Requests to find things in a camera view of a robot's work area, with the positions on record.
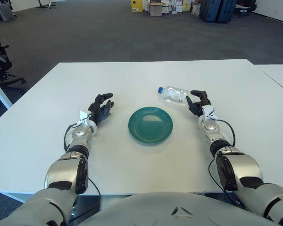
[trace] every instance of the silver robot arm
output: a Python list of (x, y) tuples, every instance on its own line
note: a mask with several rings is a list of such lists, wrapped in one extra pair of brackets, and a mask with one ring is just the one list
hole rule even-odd
[(65, 146), (65, 154), (55, 161), (45, 177), (45, 189), (38, 191), (29, 201), (0, 221), (0, 226), (67, 226), (73, 204), (88, 187), (88, 156), (92, 135), (97, 124), (109, 117), (112, 94), (98, 95), (89, 111), (80, 112), (78, 123), (72, 127), (72, 143)]
[(189, 109), (199, 116), (199, 128), (215, 159), (221, 186), (233, 191), (247, 210), (283, 225), (283, 188), (264, 183), (258, 163), (223, 137), (205, 91), (191, 94), (200, 97), (197, 103), (188, 99)]

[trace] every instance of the table leg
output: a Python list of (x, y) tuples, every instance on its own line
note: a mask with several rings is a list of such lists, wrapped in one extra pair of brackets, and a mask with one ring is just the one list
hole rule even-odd
[(8, 97), (5, 95), (5, 93), (2, 91), (0, 87), (0, 101), (4, 104), (4, 106), (9, 109), (13, 104), (8, 99)]

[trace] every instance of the cardboard box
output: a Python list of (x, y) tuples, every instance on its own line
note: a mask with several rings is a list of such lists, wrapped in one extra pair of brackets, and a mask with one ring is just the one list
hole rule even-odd
[(176, 12), (177, 13), (182, 13), (183, 12), (183, 7), (182, 6), (176, 6)]
[(162, 6), (162, 2), (151, 2), (151, 6)]
[(150, 6), (150, 16), (161, 16), (162, 6)]
[(183, 5), (183, 12), (189, 12), (191, 10), (191, 5)]
[(142, 0), (131, 0), (131, 11), (142, 12)]

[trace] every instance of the black cable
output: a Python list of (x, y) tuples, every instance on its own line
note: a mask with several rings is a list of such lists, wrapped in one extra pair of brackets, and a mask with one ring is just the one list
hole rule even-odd
[(225, 189), (223, 189), (216, 181), (215, 179), (213, 178), (212, 174), (211, 174), (211, 171), (209, 170), (212, 163), (213, 163), (214, 159), (210, 162), (210, 164), (208, 165), (208, 173), (209, 175), (211, 176), (211, 178), (213, 179), (213, 181), (218, 185), (218, 187), (224, 192), (224, 194), (228, 197), (228, 199), (231, 201), (231, 203), (236, 206), (236, 207), (239, 207), (235, 201), (230, 197), (230, 195), (227, 193), (227, 191)]
[[(213, 111), (212, 111), (210, 114), (208, 114), (208, 115), (211, 115), (214, 111), (215, 111), (215, 109), (213, 108)], [(212, 116), (212, 115), (211, 115), (211, 116)], [(212, 119), (212, 118), (210, 118), (210, 119)]]
[[(86, 118), (82, 119), (82, 121), (84, 121), (85, 119), (89, 118), (90, 116), (91, 116), (91, 113), (88, 114)], [(70, 145), (66, 145), (66, 136), (67, 136), (67, 133), (69, 132), (69, 130), (70, 130), (71, 128), (76, 128), (76, 127), (79, 127), (80, 125), (82, 125), (82, 123), (81, 123), (81, 124), (75, 126), (76, 124), (77, 124), (77, 123), (68, 126), (68, 128), (67, 128), (66, 131), (65, 131), (65, 134), (64, 134), (64, 150), (65, 150), (65, 152), (67, 151), (67, 149), (68, 149), (69, 146), (70, 146)]]
[(86, 213), (89, 213), (90, 211), (92, 211), (94, 208), (96, 208), (96, 207), (99, 206), (99, 204), (100, 204), (100, 197), (101, 197), (100, 191), (99, 191), (98, 187), (95, 185), (95, 183), (94, 183), (90, 178), (88, 178), (88, 180), (93, 184), (93, 186), (94, 186), (94, 187), (96, 188), (96, 190), (98, 191), (98, 193), (99, 193), (99, 200), (98, 200), (98, 202), (97, 202), (91, 209), (89, 209), (88, 211), (86, 211), (86, 212), (80, 214), (79, 216), (77, 216), (77, 217), (71, 219), (69, 222), (72, 222), (72, 221), (74, 221), (74, 220), (77, 220), (78, 218), (82, 217), (82, 216), (85, 215)]
[(233, 134), (233, 147), (235, 147), (235, 144), (236, 144), (236, 136), (235, 136), (235, 132), (234, 132), (234, 130), (233, 130), (233, 128), (232, 128), (232, 126), (228, 123), (228, 122), (226, 122), (226, 121), (224, 121), (224, 120), (221, 120), (221, 119), (213, 119), (213, 118), (210, 118), (211, 120), (215, 120), (215, 121), (222, 121), (222, 122), (224, 122), (224, 123), (226, 123), (229, 127), (230, 127), (230, 129), (231, 129), (231, 131), (232, 131), (232, 134)]

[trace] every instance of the luggage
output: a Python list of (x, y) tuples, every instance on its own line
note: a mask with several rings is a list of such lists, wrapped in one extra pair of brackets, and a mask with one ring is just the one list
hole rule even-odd
[(5, 22), (15, 20), (13, 12), (7, 4), (0, 4), (0, 16)]
[(216, 17), (217, 22), (226, 23), (231, 20), (237, 0), (221, 0)]
[(202, 0), (200, 18), (204, 21), (215, 21), (221, 0)]

